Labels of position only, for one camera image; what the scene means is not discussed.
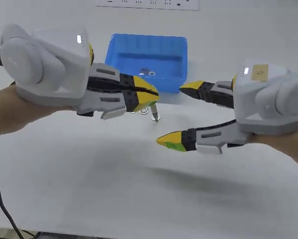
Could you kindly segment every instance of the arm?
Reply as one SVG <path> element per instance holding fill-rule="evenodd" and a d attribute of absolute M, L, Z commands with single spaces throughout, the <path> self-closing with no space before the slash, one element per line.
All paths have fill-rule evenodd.
<path fill-rule="evenodd" d="M 252 138 L 252 143 L 266 144 L 298 163 L 298 132 L 284 136 L 256 135 Z"/>
<path fill-rule="evenodd" d="M 0 135 L 18 131 L 35 120 L 61 110 L 70 110 L 70 107 L 35 105 L 20 98 L 15 85 L 9 86 L 0 91 Z"/>

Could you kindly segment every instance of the white table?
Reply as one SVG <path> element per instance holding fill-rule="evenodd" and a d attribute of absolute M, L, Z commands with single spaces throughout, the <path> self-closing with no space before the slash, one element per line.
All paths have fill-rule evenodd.
<path fill-rule="evenodd" d="M 298 67 L 298 0 L 206 0 L 199 12 L 0 0 L 0 34 L 9 22 L 84 25 L 98 61 L 116 32 L 185 36 L 189 81 L 229 80 L 246 57 Z M 0 89 L 10 82 L 0 68 Z M 102 121 L 61 112 L 0 137 L 0 186 L 17 225 L 122 239 L 298 239 L 298 165 L 257 144 L 220 156 L 157 145 L 170 131 L 234 117 L 179 99 L 158 106 L 158 124 L 149 115 Z M 10 227 L 1 211 L 0 227 Z"/>

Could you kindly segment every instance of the wall outlet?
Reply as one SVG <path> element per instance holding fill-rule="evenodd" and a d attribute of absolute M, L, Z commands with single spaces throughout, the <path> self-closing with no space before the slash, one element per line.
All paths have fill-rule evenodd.
<path fill-rule="evenodd" d="M 199 10 L 200 0 L 96 0 L 97 6 Z"/>

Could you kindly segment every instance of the metal bolt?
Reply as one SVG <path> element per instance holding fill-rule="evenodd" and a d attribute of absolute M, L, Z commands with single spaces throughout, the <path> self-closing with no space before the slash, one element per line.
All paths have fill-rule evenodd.
<path fill-rule="evenodd" d="M 154 121 L 154 122 L 158 122 L 159 119 L 160 119 L 160 115 L 158 114 L 156 104 L 151 105 L 150 109 L 151 109 L 151 113 L 152 113 L 151 120 Z"/>
<path fill-rule="evenodd" d="M 140 69 L 140 74 L 139 75 L 147 75 L 149 73 L 149 69 L 144 67 Z"/>

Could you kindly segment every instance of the blue plastic bin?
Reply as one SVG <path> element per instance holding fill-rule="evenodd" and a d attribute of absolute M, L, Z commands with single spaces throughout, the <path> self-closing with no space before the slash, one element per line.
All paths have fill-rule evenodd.
<path fill-rule="evenodd" d="M 114 34 L 105 64 L 121 73 L 140 76 L 158 91 L 179 93 L 187 78 L 187 40 L 176 36 Z M 141 68 L 155 75 L 139 75 Z"/>

